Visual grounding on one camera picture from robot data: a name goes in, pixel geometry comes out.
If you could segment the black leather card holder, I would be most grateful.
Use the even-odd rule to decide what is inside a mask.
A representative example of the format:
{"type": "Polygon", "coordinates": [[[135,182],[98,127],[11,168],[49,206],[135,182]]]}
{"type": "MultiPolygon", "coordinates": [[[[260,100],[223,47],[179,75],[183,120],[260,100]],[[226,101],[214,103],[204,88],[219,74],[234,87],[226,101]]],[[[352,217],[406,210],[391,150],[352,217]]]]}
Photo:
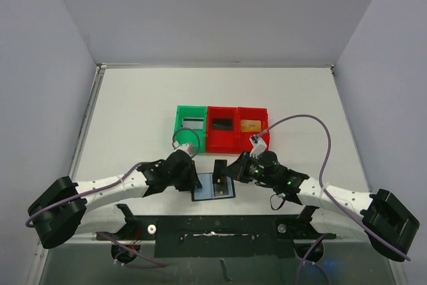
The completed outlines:
{"type": "Polygon", "coordinates": [[[222,200],[236,196],[234,181],[229,177],[225,177],[225,182],[220,183],[213,179],[212,173],[198,174],[197,178],[201,186],[191,192],[193,202],[222,200]]]}

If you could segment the red plastic bin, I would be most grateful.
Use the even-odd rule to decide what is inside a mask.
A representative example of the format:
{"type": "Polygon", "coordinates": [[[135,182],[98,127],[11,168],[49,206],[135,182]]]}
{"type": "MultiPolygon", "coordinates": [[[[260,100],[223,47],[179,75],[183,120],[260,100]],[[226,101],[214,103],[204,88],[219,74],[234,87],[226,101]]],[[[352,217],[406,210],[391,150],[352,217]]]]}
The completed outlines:
{"type": "Polygon", "coordinates": [[[205,150],[211,154],[236,154],[237,108],[223,106],[207,107],[207,131],[205,150]]]}
{"type": "Polygon", "coordinates": [[[238,107],[239,149],[249,152],[252,149],[250,138],[269,127],[268,110],[258,107],[238,107]]]}

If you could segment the green plastic bin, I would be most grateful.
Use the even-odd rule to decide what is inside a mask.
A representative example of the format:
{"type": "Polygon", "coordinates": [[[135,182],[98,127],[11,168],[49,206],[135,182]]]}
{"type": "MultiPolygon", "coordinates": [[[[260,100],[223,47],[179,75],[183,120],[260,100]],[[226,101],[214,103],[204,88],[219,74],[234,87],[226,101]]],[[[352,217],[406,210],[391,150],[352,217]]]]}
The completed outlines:
{"type": "Polygon", "coordinates": [[[178,105],[172,141],[193,144],[199,154],[205,153],[207,106],[178,105]]]}

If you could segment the dark credit card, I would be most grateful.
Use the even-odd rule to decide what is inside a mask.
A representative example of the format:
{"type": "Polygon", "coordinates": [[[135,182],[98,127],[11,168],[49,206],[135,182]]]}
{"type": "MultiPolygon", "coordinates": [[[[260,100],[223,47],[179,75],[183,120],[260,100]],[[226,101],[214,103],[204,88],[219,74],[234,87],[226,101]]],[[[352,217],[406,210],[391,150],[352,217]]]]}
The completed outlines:
{"type": "Polygon", "coordinates": [[[185,117],[182,119],[181,126],[192,130],[202,130],[204,128],[204,118],[185,117]]]}

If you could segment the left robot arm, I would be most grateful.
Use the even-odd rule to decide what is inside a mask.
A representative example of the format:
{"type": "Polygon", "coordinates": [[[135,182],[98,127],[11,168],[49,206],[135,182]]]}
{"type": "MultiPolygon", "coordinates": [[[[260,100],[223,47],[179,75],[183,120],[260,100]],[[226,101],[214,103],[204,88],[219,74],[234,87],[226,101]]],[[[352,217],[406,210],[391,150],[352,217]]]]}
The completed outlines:
{"type": "Polygon", "coordinates": [[[120,176],[86,182],[60,177],[29,206],[25,226],[35,229],[45,249],[90,232],[127,239],[135,233],[136,223],[117,203],[160,194],[171,186],[180,192],[201,186],[193,156],[186,150],[176,149],[164,160],[139,162],[120,176]]]}

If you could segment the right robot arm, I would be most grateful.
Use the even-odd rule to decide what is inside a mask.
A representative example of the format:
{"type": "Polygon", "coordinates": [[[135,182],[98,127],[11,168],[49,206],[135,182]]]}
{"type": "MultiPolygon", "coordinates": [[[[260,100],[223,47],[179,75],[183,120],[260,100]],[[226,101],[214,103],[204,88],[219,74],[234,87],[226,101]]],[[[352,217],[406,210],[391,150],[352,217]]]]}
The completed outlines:
{"type": "Polygon", "coordinates": [[[242,153],[221,170],[222,175],[245,184],[272,189],[287,202],[333,212],[343,220],[318,219],[313,214],[297,221],[298,232],[307,238],[319,234],[335,234],[368,240],[381,255],[403,262],[420,227],[409,209],[390,191],[355,192],[327,186],[307,174],[296,172],[279,163],[274,152],[258,158],[242,153]]]}

